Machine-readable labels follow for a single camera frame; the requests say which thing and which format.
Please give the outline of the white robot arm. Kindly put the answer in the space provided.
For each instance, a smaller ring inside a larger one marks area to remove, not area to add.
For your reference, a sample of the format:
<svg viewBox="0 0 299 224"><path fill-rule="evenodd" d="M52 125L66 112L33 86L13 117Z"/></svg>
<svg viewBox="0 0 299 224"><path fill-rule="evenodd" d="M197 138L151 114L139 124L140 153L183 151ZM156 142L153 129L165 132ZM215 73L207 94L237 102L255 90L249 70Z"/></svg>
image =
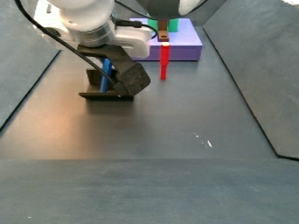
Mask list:
<svg viewBox="0 0 299 224"><path fill-rule="evenodd" d="M33 18L72 47L121 46L133 58L149 56L152 31L120 25L119 0L37 0ZM149 17L176 19L196 11L207 0L135 0Z"/></svg>

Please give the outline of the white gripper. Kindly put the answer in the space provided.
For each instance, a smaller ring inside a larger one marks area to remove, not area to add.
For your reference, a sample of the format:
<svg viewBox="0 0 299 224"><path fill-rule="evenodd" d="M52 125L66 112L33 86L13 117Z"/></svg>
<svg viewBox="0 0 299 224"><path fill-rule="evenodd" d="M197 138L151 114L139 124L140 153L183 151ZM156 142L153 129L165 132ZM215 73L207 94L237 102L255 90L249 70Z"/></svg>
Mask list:
<svg viewBox="0 0 299 224"><path fill-rule="evenodd" d="M148 28L119 26L112 43L121 46L131 57L144 59L149 56L151 37Z"/></svg>

